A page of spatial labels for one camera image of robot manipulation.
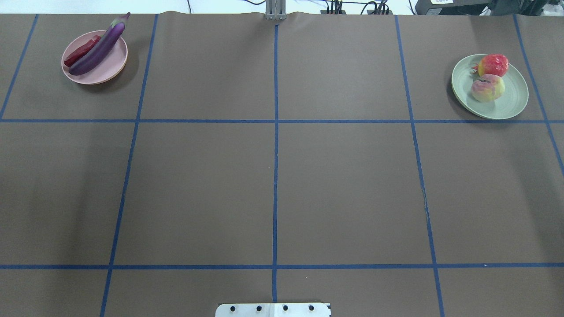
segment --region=green plate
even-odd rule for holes
[[[470,93],[472,83],[478,79],[471,67],[482,60],[486,54],[470,55],[463,58],[452,70],[452,90],[456,99],[471,113],[486,119],[509,119],[523,111],[528,101],[528,87],[519,71],[509,64],[503,76],[505,92],[492,102],[479,102]]]

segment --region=gray table surface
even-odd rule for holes
[[[112,19],[0,15],[0,316],[562,316],[563,18],[133,15],[71,82]],[[511,120],[450,88],[494,52]]]

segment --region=red sausage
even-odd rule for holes
[[[88,53],[88,51],[90,51],[94,47],[94,45],[98,43],[98,41],[100,41],[100,36],[94,35],[92,39],[88,41],[88,43],[82,45],[81,47],[77,48],[74,52],[72,52],[67,57],[67,59],[65,59],[64,64],[68,67],[71,67],[72,64],[76,63],[81,57],[86,55],[86,53]]]

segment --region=vertical blue line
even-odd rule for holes
[[[28,39],[25,40],[25,45],[24,45],[24,49],[21,51],[20,60],[17,61],[16,70],[14,71],[14,75],[12,76],[12,81],[10,82],[10,86],[8,87],[8,92],[6,93],[6,97],[4,98],[2,109],[0,109],[0,120],[4,116],[4,111],[6,111],[6,106],[8,106],[10,94],[12,93],[12,88],[14,88],[14,84],[16,83],[17,74],[20,72],[21,63],[24,61],[25,52],[28,50],[29,41],[31,41],[32,39],[33,30],[35,30],[37,19],[39,19],[39,14],[36,14],[35,19],[33,19],[32,28],[29,30],[29,34],[28,34]]]
[[[112,281],[113,263],[116,257],[117,240],[120,236],[121,218],[124,213],[125,194],[129,183],[129,175],[131,172],[131,162],[133,160],[133,152],[135,150],[135,142],[137,141],[137,131],[139,130],[139,119],[141,118],[141,110],[143,108],[143,97],[145,94],[145,85],[147,84],[147,76],[149,75],[149,66],[151,65],[151,55],[153,53],[153,43],[155,42],[155,32],[157,30],[158,14],[155,14],[153,22],[153,33],[151,35],[151,43],[149,44],[149,53],[147,55],[147,63],[145,64],[145,74],[143,75],[143,84],[139,94],[139,105],[137,107],[137,116],[135,119],[135,128],[133,128],[133,137],[131,138],[131,147],[129,149],[129,157],[127,159],[127,169],[125,171],[124,187],[121,191],[120,209],[117,214],[116,230],[113,234],[112,253],[109,258],[108,275],[106,276],[106,284],[104,287],[104,296],[102,297],[102,307],[100,308],[100,317],[104,317],[106,303],[108,302],[109,286]]]
[[[272,302],[277,302],[278,264],[278,24],[274,26],[274,201],[272,206]]]
[[[550,141],[552,142],[552,147],[554,148],[554,152],[556,153],[556,159],[558,160],[558,164],[560,165],[560,172],[564,176],[564,164],[562,163],[562,157],[560,156],[560,151],[558,150],[558,146],[556,145],[556,140],[554,139],[554,135],[552,134],[552,128],[550,127],[550,122],[548,121],[547,112],[544,109],[543,100],[540,97],[539,88],[536,85],[535,76],[533,76],[531,65],[528,62],[527,52],[525,52],[523,38],[521,37],[521,30],[519,29],[519,22],[517,21],[517,15],[515,14],[513,14],[513,22],[515,23],[515,30],[517,30],[519,45],[521,45],[521,53],[523,54],[523,58],[525,59],[525,65],[527,65],[527,71],[529,73],[529,76],[531,77],[532,87],[535,90],[536,98],[539,101],[540,110],[543,113],[544,123],[547,125],[548,135],[550,135]]]
[[[411,95],[409,93],[409,84],[407,81],[406,60],[403,55],[402,36],[399,30],[398,16],[395,15],[395,30],[398,35],[399,56],[402,61],[403,83],[406,87],[407,107],[409,109],[409,120],[411,121],[411,134],[413,135],[413,146],[415,147],[415,158],[417,160],[417,170],[419,172],[419,182],[423,192],[423,200],[425,203],[425,214],[427,217],[427,235],[429,237],[429,247],[431,249],[431,260],[433,261],[433,273],[435,275],[435,287],[437,289],[437,301],[439,303],[439,313],[444,317],[443,295],[440,290],[439,269],[437,268],[437,257],[435,254],[435,243],[433,241],[433,229],[431,227],[431,217],[429,215],[429,205],[427,202],[427,193],[425,191],[425,180],[423,178],[423,169],[421,167],[421,156],[419,155],[419,144],[417,142],[417,133],[415,130],[415,119],[413,118],[413,108],[411,106]]]

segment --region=plate rim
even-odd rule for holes
[[[458,93],[456,92],[456,89],[455,89],[455,82],[454,82],[455,69],[456,69],[456,68],[458,67],[458,65],[459,65],[460,63],[462,63],[464,60],[470,59],[470,58],[475,57],[475,56],[487,56],[487,54],[472,54],[472,55],[468,55],[468,56],[462,58],[461,60],[459,60],[458,63],[456,63],[456,65],[455,65],[454,68],[452,69],[452,73],[451,73],[451,87],[452,87],[452,92],[454,93],[454,95],[455,95],[456,99],[459,101],[459,103],[462,104],[462,106],[463,106],[466,110],[468,110],[469,112],[471,112],[472,114],[474,114],[474,115],[476,115],[476,116],[478,116],[478,117],[481,117],[481,118],[489,119],[489,120],[506,120],[506,119],[513,118],[513,117],[519,115],[521,112],[523,112],[523,110],[525,110],[525,108],[526,108],[527,105],[528,105],[528,99],[529,99],[528,84],[527,84],[527,81],[525,80],[525,78],[523,77],[523,74],[521,74],[521,72],[517,69],[517,67],[513,66],[511,63],[509,63],[509,65],[515,69],[515,71],[516,71],[517,74],[519,75],[519,78],[523,80],[523,83],[525,84],[525,87],[527,88],[527,90],[526,90],[527,98],[526,98],[526,101],[525,101],[525,105],[524,105],[523,108],[520,109],[518,112],[516,112],[515,114],[512,113],[510,117],[503,117],[503,118],[501,118],[501,117],[499,117],[499,118],[488,117],[487,115],[483,115],[483,114],[481,114],[481,113],[475,111],[474,109],[472,109],[471,107],[469,107],[466,103],[464,103],[464,102],[461,100],[461,98],[459,97],[459,95],[458,95]]]
[[[68,79],[72,80],[72,81],[75,82],[75,83],[79,83],[79,84],[82,84],[82,85],[97,85],[97,84],[99,84],[99,83],[107,82],[107,81],[111,80],[112,78],[116,77],[116,76],[125,68],[125,63],[127,62],[127,56],[128,56],[128,53],[129,53],[129,49],[127,48],[127,43],[125,42],[124,38],[122,38],[122,37],[120,36],[119,39],[118,39],[118,41],[121,41],[121,42],[124,44],[124,46],[125,46],[125,57],[124,57],[123,62],[121,63],[120,68],[119,68],[114,74],[112,74],[112,75],[108,76],[107,78],[104,78],[104,79],[102,79],[102,80],[100,80],[100,81],[97,81],[97,82],[83,82],[83,81],[76,80],[76,79],[72,78],[72,77],[71,77],[71,74],[69,74],[68,70],[65,69],[65,67],[67,67],[67,66],[64,64],[64,60],[65,60],[65,56],[66,56],[66,51],[69,49],[69,47],[70,47],[74,42],[76,42],[76,40],[78,40],[79,38],[81,38],[81,37],[83,37],[83,36],[87,36],[87,35],[89,35],[89,34],[95,35],[95,34],[93,34],[93,33],[100,33],[100,32],[102,32],[102,34],[100,34],[100,35],[103,35],[103,34],[106,32],[106,30],[95,30],[95,31],[90,31],[90,32],[84,33],[84,34],[78,36],[77,38],[75,38],[74,40],[72,40],[72,41],[69,43],[69,45],[67,45],[67,48],[63,51],[63,56],[61,57],[61,69],[63,70],[63,73],[65,74],[65,76],[66,76]]]

